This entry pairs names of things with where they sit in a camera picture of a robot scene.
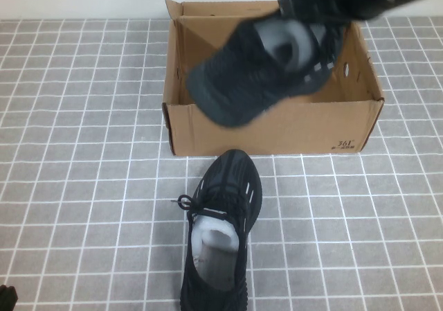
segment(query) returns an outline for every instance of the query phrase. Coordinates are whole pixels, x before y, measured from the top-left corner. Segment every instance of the sneaker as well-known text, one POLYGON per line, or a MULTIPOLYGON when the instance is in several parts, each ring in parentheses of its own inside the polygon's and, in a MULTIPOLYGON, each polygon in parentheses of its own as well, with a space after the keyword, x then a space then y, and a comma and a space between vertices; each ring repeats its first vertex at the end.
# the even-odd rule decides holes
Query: sneaker
POLYGON ((229 150, 209 167, 194 196, 177 202, 189 221, 181 311, 246 311, 247 238, 262 207, 251 158, 229 150))
POLYGON ((280 12, 243 21, 223 48, 191 70, 186 87, 215 123, 245 125, 284 98, 320 90, 341 52, 344 29, 280 12))

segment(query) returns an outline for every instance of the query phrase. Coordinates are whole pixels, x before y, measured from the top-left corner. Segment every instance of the shoe upper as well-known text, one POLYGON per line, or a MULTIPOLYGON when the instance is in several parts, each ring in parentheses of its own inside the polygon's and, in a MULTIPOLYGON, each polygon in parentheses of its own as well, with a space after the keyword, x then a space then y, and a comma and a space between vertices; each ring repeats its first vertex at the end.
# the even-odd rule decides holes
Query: shoe upper
POLYGON ((341 52, 344 28, 283 19, 278 13, 243 21, 223 48, 191 70, 187 88, 197 106, 214 122, 228 127, 244 125, 283 98, 320 90, 341 52), (276 49, 282 58, 266 51, 257 25, 291 28, 285 22, 297 22, 309 36, 312 49, 304 64, 289 62, 304 48, 304 42, 296 42, 297 33, 290 33, 276 49))
POLYGON ((188 253, 181 290, 185 311, 245 311, 247 237, 262 203, 258 172, 248 155, 230 150, 221 155, 200 181, 193 197, 182 195, 179 206, 188 211, 188 253), (239 240, 233 289, 218 290, 207 284, 197 272, 192 253, 192 230, 200 216, 225 220, 233 225, 239 240))

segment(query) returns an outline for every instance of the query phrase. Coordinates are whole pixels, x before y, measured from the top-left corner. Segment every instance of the box flap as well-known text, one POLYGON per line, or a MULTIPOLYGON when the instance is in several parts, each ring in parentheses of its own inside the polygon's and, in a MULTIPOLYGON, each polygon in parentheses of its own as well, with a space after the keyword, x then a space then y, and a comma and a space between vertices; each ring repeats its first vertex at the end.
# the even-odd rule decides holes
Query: box flap
POLYGON ((185 16, 243 16, 256 17, 278 9, 277 1, 211 1, 183 2, 185 16))
POLYGON ((169 16, 172 20, 177 19, 183 15, 183 5, 173 0, 165 0, 166 8, 168 9, 169 16))
POLYGON ((170 21, 168 37, 168 55, 166 61, 166 77, 163 86, 163 102, 179 104, 181 72, 179 56, 177 54, 177 28, 174 21, 170 21))

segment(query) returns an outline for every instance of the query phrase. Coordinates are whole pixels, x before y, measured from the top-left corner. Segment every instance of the shoelace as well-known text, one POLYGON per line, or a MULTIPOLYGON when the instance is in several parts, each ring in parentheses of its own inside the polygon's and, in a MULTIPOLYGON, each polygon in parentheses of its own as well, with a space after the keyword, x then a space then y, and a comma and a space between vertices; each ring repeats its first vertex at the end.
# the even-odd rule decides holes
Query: shoelace
POLYGON ((176 202, 181 209, 191 214, 206 215, 219 220, 226 220, 228 216, 246 218, 245 203, 247 200, 240 192, 228 193, 216 191, 212 193, 210 191, 211 188, 206 190, 207 196, 203 197, 201 202, 197 202, 195 198, 189 195, 181 195, 178 200, 172 200, 172 202, 176 202), (226 208, 223 211, 211 209, 210 205, 212 202, 223 202, 226 208))

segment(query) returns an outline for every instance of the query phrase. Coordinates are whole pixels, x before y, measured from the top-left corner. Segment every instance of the cardboard box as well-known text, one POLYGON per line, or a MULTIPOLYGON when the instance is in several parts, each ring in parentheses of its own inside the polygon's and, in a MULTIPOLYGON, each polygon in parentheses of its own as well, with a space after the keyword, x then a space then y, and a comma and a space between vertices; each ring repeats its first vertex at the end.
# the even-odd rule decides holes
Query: cardboard box
POLYGON ((249 154, 354 153, 363 149, 384 99, 368 49, 356 24, 345 33, 343 52, 318 93, 280 101, 240 128, 214 124, 186 90, 191 68, 210 57, 245 18, 275 10, 277 2, 177 3, 171 16, 163 113, 175 155, 219 155, 239 148, 249 154))

